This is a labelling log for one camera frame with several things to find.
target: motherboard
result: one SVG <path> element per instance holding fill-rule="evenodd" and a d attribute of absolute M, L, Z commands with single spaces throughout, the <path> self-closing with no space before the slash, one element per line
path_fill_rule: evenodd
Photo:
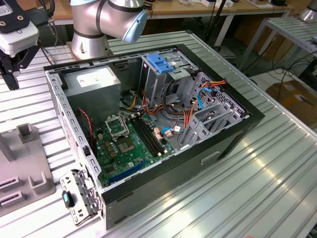
<path fill-rule="evenodd" d="M 159 141 L 156 138 L 155 124 L 147 114 L 110 120 L 94 129 L 97 160 L 102 169 L 99 180 L 103 186 L 109 186 L 175 152 L 165 139 Z"/>

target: wooden table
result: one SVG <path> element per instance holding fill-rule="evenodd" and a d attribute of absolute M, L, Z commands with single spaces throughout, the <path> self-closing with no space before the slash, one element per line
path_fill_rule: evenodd
<path fill-rule="evenodd" d="M 55 0 L 55 14 L 54 19 L 56 25 L 73 24 L 71 6 L 68 0 Z M 181 4 L 178 0 L 171 2 L 156 1 L 153 3 L 153 14 L 149 13 L 151 19 L 166 19 L 166 18 L 186 18 L 186 17 L 199 17 L 211 16 L 213 7 L 207 7 L 201 3 L 194 3 L 193 5 Z M 227 16 L 222 26 L 219 36 L 215 45 L 220 46 L 222 40 L 227 33 L 227 30 L 235 15 L 249 15 L 249 14 L 268 14 L 268 13 L 283 13 L 283 16 L 288 16 L 293 6 L 287 7 L 274 6 L 274 8 L 257 8 L 246 0 L 240 0 L 233 4 L 232 7 L 225 7 L 221 16 Z M 217 13 L 218 8 L 215 7 L 214 15 Z"/>

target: red cable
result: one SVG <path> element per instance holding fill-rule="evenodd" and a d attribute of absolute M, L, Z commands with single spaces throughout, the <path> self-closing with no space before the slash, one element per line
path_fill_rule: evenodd
<path fill-rule="evenodd" d="M 89 119 L 89 116 L 87 115 L 87 113 L 85 113 L 84 110 L 82 109 L 78 109 L 82 114 L 84 114 L 84 116 L 86 117 L 88 124 L 89 124 L 89 130 L 90 130 L 90 138 L 91 138 L 91 148 L 93 148 L 93 128 L 91 126 L 91 121 Z"/>

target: ram slot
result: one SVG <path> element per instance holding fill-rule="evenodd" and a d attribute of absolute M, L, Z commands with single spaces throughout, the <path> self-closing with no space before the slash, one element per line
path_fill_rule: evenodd
<path fill-rule="evenodd" d="M 153 134 L 150 132 L 150 130 L 148 129 L 148 127 L 142 119 L 135 118 L 132 119 L 130 122 L 153 157 L 156 157 L 158 153 L 163 152 L 163 148 L 158 143 L 157 139 L 153 136 Z"/>

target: yellow wire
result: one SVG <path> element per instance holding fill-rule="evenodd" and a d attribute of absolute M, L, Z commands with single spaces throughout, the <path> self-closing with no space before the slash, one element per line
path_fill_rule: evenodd
<path fill-rule="evenodd" d="M 132 103 L 132 105 L 131 105 L 131 106 L 129 106 L 129 107 L 127 108 L 127 110 L 131 110 L 131 109 L 133 109 L 133 108 L 134 108 L 135 103 L 136 103 L 136 100 L 137 100 L 137 95 L 134 95 L 133 103 Z"/>

